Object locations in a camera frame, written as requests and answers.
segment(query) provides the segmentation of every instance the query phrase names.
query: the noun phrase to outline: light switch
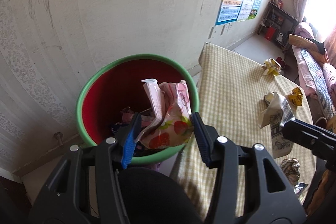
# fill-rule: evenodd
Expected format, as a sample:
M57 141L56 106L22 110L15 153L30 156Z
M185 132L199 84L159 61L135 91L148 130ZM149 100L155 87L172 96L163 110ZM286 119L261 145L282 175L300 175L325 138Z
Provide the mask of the light switch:
M227 31L229 32L232 29L232 27L233 27L233 23L230 23L229 29Z
M222 33L221 33L221 35L222 35L223 33L226 33L226 32L227 32L227 30L229 29L229 25L230 25L230 24L225 24L225 25L224 25L224 27L223 27L223 29L222 29Z
M221 34L223 29L223 25L217 25L217 26L213 26L210 30L210 34L208 38L214 38L217 37Z

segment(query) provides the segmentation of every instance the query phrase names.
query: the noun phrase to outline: yellow checkered tablecloth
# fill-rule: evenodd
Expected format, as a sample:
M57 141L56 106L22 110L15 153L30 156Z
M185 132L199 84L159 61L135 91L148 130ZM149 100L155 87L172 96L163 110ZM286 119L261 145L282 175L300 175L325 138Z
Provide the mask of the yellow checkered tablecloth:
M270 126L260 129L258 115L266 109L263 101L268 92L286 96L296 87L283 76L263 76L261 65L237 53L206 43L199 59L202 76L199 82L199 113L204 124L217 129L234 143L252 147L263 143L272 154ZM295 117L312 124L307 99L297 108ZM300 182L311 183L316 169L316 158L311 151L294 144L286 158L297 158L301 164ZM276 159L279 164L283 158ZM195 137L189 140L174 165L171 177L185 190L204 219L212 197L216 169L207 169L202 163ZM244 170L239 170L236 214L244 207ZM304 201L307 189L300 197Z

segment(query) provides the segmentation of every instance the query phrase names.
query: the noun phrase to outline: sunlight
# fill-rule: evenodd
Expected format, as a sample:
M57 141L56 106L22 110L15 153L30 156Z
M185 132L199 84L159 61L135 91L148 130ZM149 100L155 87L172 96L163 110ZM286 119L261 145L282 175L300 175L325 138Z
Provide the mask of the sunlight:
M322 41L332 32L336 24L335 0L309 0L304 15L322 36Z

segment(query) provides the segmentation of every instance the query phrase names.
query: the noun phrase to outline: strawberry print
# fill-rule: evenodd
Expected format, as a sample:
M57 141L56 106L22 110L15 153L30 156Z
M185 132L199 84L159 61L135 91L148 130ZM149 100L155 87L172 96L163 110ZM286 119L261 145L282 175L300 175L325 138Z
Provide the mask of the strawberry print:
M183 134L188 129L188 124L182 121L176 121L174 123L174 131L177 135Z
M169 133L165 132L150 140L149 149L157 149L160 146L169 146Z

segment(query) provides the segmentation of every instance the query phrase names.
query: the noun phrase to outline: trash can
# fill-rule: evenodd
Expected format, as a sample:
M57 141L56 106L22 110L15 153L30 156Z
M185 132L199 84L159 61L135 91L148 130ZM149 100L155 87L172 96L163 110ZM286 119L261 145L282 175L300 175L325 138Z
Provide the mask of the trash can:
M199 98L190 74L177 62L154 54L137 54L121 58L98 71L84 86L76 107L77 127L89 146L99 144L111 135L112 123L121 120L120 111L131 107L140 112L151 106L141 80L155 78L158 83L178 83L188 86L192 112L198 111ZM179 152L184 145L169 147L143 157L133 157L131 164L147 165L164 161Z

